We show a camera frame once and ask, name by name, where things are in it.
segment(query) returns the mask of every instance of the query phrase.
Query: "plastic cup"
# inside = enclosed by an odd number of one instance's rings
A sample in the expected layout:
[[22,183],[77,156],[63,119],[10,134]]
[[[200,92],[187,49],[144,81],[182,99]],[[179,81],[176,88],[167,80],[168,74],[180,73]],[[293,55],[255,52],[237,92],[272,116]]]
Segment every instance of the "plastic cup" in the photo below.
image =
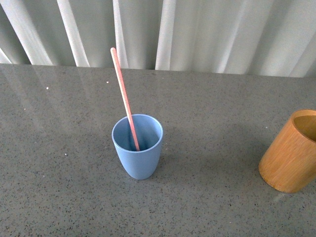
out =
[[140,151],[136,151],[127,117],[118,121],[112,130],[112,140],[120,162],[134,179],[147,179],[155,171],[162,147],[163,129],[149,115],[132,115]]

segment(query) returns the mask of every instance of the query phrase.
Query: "gray countertop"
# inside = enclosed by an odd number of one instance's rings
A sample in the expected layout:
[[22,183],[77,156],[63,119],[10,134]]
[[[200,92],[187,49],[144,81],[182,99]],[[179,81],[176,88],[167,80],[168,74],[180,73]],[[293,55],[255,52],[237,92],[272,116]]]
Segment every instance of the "gray countertop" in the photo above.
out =
[[134,114],[164,128],[142,181],[111,139],[114,69],[0,65],[0,236],[315,236],[316,181],[295,194],[258,162],[316,79],[123,70]]

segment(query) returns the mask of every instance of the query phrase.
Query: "bamboo cup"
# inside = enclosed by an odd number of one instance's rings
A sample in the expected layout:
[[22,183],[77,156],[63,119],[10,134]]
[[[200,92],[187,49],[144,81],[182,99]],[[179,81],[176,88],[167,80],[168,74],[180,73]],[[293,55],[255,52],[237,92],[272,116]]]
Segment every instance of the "bamboo cup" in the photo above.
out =
[[295,193],[316,178],[316,111],[291,115],[259,162],[259,172],[285,193]]

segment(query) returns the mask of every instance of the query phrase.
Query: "curtain fold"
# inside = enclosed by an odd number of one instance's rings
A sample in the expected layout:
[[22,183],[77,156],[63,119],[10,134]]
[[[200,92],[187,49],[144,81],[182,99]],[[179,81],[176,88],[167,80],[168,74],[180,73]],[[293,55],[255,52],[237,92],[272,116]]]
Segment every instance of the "curtain fold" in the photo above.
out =
[[0,63],[316,77],[315,0],[0,0]]

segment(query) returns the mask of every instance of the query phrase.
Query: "stirring stick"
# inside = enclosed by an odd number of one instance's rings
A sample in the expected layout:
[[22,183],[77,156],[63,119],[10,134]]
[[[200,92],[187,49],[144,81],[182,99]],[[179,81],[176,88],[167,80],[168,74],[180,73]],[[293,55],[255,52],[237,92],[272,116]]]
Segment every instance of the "stirring stick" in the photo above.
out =
[[120,92],[122,93],[123,102],[124,102],[128,122],[130,125],[130,129],[132,131],[135,147],[136,147],[137,151],[140,151],[138,141],[137,141],[136,131],[135,131],[135,127],[134,127],[134,122],[133,122],[133,118],[132,118],[132,113],[130,112],[129,102],[128,102],[128,98],[127,98],[127,94],[126,94],[126,90],[125,90],[123,76],[122,76],[122,72],[120,70],[118,54],[117,54],[117,50],[115,48],[111,48],[111,55],[112,55],[115,71],[117,73]]

